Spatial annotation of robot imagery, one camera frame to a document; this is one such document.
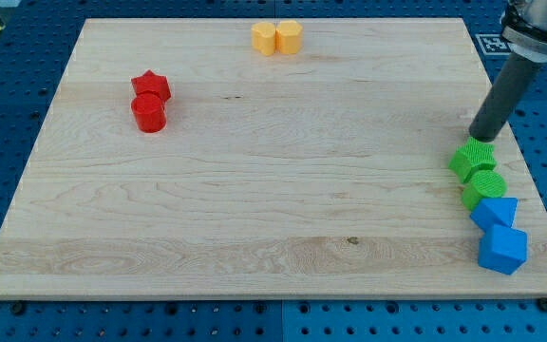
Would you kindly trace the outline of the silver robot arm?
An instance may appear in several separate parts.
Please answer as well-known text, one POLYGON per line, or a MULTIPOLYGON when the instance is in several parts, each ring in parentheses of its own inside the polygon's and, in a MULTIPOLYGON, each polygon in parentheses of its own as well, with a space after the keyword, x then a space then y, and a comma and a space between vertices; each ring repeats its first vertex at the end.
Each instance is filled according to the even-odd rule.
POLYGON ((500 23, 500 35, 514 53, 547 63, 547 0, 508 0, 500 23))

